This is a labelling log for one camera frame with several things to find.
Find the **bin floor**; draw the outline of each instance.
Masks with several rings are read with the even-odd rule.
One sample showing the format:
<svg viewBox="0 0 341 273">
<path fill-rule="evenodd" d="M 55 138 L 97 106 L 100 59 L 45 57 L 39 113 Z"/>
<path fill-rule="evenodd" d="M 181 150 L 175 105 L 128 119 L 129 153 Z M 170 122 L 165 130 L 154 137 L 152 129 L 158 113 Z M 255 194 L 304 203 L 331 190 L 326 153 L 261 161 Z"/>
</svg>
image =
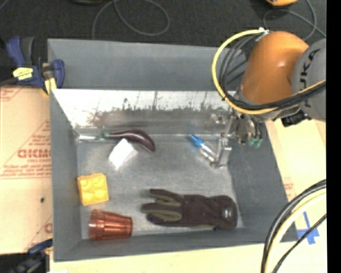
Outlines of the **bin floor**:
<svg viewBox="0 0 341 273">
<path fill-rule="evenodd" d="M 228 195 L 237 203 L 227 167 L 213 168 L 210 162 L 193 145 L 187 135 L 150 135 L 156 151 L 148 152 L 138 144 L 138 153 L 118 169 L 109 161 L 116 141 L 79 141 L 77 143 L 78 175 L 104 173 L 109 188 L 109 201 L 81 205 L 82 239 L 88 239 L 88 221 L 93 209 L 102 209 L 132 218 L 133 235 L 178 233 L 200 230 L 188 227 L 164 227 L 147 221 L 140 211 L 142 204 L 153 202 L 147 192 L 150 188 L 161 188 L 180 194 L 205 196 Z M 201 135 L 214 151 L 218 138 Z"/>
</svg>

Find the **yellow foam block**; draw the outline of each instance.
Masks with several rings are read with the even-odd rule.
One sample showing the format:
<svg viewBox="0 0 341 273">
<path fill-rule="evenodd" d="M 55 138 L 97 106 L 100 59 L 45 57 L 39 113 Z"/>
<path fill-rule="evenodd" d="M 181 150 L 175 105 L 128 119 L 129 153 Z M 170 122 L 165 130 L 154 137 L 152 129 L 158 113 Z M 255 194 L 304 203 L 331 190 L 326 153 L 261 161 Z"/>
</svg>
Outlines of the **yellow foam block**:
<svg viewBox="0 0 341 273">
<path fill-rule="evenodd" d="M 109 200 L 106 176 L 103 173 L 93 173 L 77 178 L 81 203 L 90 205 Z"/>
</svg>

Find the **glove finger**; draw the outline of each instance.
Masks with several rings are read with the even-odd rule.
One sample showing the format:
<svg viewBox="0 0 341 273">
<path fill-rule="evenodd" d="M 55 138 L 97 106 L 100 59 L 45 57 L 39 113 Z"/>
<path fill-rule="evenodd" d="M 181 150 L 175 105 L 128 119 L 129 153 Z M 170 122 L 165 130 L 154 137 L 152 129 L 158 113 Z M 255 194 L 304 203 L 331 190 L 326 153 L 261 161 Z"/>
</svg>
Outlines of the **glove finger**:
<svg viewBox="0 0 341 273">
<path fill-rule="evenodd" d="M 173 193 L 171 191 L 165 190 L 165 189 L 150 189 L 149 193 L 151 196 L 158 198 L 158 199 L 162 199 L 165 201 L 169 201 L 169 202 L 181 202 L 183 200 L 183 195 L 181 194 L 176 194 Z"/>
<path fill-rule="evenodd" d="M 166 215 L 160 213 L 147 214 L 147 220 L 156 225 L 174 226 L 181 219 L 182 215 L 174 213 Z"/>
<path fill-rule="evenodd" d="M 179 206 L 175 205 L 165 205 L 159 202 L 146 203 L 142 205 L 142 212 L 150 213 L 150 212 L 158 212 L 158 211 L 166 211 L 181 214 L 181 209 Z"/>
</svg>

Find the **cardboard sheet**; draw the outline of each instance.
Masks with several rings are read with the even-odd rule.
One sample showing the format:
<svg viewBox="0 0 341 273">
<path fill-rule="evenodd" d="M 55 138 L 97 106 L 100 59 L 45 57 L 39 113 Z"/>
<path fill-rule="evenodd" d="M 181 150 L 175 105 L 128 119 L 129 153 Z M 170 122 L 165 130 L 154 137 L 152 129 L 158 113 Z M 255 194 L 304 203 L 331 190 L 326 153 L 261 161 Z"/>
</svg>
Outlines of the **cardboard sheet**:
<svg viewBox="0 0 341 273">
<path fill-rule="evenodd" d="M 0 254 L 52 236 L 49 98 L 38 88 L 0 89 Z"/>
</svg>

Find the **blue clamp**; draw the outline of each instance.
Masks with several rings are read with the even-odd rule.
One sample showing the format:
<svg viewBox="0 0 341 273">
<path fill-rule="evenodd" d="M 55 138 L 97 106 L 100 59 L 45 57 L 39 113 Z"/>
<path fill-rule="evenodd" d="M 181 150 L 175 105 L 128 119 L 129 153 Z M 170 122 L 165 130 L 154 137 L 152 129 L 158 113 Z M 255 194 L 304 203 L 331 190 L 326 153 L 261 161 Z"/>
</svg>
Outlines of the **blue clamp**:
<svg viewBox="0 0 341 273">
<path fill-rule="evenodd" d="M 47 266 L 48 255 L 44 252 L 47 248 L 53 246 L 53 239 L 48 239 L 31 247 L 27 254 L 28 258 L 18 264 L 15 268 L 10 269 L 7 273 L 33 273 L 39 266 L 44 264 Z"/>
<path fill-rule="evenodd" d="M 34 85 L 43 88 L 47 91 L 45 86 L 46 78 L 43 73 L 52 71 L 54 79 L 58 88 L 61 88 L 64 82 L 64 62 L 60 59 L 52 61 L 49 66 L 42 68 L 42 66 L 33 65 L 31 60 L 32 43 L 34 38 L 21 38 L 15 36 L 6 43 L 6 49 L 9 56 L 15 61 L 16 67 L 31 68 L 32 73 L 26 78 L 16 78 L 17 85 Z"/>
</svg>

